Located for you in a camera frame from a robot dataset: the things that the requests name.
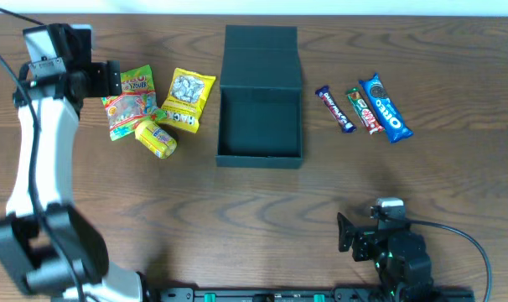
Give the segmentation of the yellow Mentos gum bottle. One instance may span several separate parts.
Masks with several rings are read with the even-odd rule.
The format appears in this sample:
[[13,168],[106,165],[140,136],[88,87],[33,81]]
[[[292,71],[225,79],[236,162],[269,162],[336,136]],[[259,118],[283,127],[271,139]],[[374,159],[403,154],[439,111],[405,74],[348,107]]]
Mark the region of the yellow Mentos gum bottle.
[[166,159],[177,148],[176,140],[152,120],[136,127],[135,138],[160,159]]

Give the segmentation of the blue Oreo cookie pack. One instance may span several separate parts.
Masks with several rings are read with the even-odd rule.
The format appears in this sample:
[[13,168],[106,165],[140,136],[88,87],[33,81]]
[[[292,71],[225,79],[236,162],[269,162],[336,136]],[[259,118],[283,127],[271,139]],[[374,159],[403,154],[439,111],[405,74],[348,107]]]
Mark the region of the blue Oreo cookie pack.
[[410,138],[414,132],[406,125],[401,113],[391,101],[379,75],[375,73],[369,80],[359,80],[359,83],[370,100],[379,122],[385,128],[390,143]]

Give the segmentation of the yellow Hacks candy bag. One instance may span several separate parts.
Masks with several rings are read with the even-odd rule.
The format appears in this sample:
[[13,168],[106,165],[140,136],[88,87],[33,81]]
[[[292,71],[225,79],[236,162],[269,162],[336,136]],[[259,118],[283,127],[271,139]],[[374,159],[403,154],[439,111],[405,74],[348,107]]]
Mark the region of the yellow Hacks candy bag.
[[161,106],[158,123],[197,133],[200,117],[209,99],[216,77],[181,68],[174,70],[168,95]]

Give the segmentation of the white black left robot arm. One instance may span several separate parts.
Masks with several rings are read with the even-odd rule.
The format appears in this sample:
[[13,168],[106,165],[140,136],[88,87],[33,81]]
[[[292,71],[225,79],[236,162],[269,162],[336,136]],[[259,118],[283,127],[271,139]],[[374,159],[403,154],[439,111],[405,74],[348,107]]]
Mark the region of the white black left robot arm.
[[143,276],[120,268],[76,210],[72,154],[87,97],[122,92],[119,64],[95,62],[89,24],[28,28],[29,61],[11,73],[21,126],[18,172],[0,219],[0,263],[25,295],[54,301],[149,301]]

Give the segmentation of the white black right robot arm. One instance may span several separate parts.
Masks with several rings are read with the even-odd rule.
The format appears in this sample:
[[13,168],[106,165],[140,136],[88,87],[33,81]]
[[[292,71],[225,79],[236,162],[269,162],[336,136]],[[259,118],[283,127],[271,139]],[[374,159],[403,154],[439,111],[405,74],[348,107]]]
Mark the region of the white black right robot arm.
[[411,231],[404,216],[377,211],[373,217],[376,226],[358,227],[339,213],[339,251],[351,251],[356,262],[372,261],[389,300],[436,300],[432,261],[423,237]]

